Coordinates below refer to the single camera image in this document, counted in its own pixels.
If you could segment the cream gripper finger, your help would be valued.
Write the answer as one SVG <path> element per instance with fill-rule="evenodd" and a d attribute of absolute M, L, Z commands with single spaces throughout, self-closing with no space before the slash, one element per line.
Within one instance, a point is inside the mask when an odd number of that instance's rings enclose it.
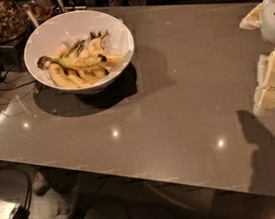
<path fill-rule="evenodd" d="M 256 79 L 252 110 L 256 116 L 268 116 L 275 112 L 275 49 L 269 55 L 260 55 Z"/>
<path fill-rule="evenodd" d="M 240 28 L 244 30 L 260 29 L 260 13 L 262 4 L 256 5 L 241 21 Z"/>

